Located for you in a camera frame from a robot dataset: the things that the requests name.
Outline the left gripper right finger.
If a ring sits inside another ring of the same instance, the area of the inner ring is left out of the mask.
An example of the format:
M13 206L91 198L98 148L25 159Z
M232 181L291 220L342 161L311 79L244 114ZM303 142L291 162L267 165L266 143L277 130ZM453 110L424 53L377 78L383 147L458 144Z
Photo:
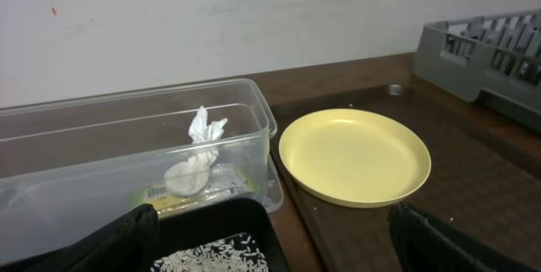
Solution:
M535 272L408 202L393 204L387 220L404 271Z

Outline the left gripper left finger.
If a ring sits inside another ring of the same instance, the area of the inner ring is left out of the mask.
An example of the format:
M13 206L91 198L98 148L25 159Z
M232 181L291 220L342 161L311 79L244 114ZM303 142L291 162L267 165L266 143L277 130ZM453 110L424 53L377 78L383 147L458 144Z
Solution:
M65 248L1 267L8 272L149 271L159 248L158 214L142 204Z

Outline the white napkin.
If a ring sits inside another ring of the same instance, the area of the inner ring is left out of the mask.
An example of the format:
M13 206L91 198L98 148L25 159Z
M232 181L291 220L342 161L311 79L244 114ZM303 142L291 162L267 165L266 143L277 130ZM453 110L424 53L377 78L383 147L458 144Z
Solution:
M228 120L208 123L208 111L200 106L189 126L192 144L217 141L225 133ZM219 156L219 150L207 150L191 155L187 160L171 166L164 174L164 186L175 197L189 197L198 193L209 181L210 168Z

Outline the yellow plate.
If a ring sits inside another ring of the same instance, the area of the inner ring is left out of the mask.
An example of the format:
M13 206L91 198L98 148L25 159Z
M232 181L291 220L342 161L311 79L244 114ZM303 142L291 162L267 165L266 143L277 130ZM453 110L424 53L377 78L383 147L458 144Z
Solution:
M429 178L423 140L389 117L327 109L294 120L283 131L281 161L305 191L332 204L378 208L397 203Z

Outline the green snack wrapper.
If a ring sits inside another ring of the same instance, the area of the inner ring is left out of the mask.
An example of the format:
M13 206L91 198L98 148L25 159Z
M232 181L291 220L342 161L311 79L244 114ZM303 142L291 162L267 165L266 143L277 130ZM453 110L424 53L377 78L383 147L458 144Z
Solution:
M209 204L236 197L257 199L260 196L260 176L249 175L249 169L234 164L219 164L210 169L207 184L191 196L174 196L163 184L146 186L129 195L129 208L151 204L159 218L182 214Z

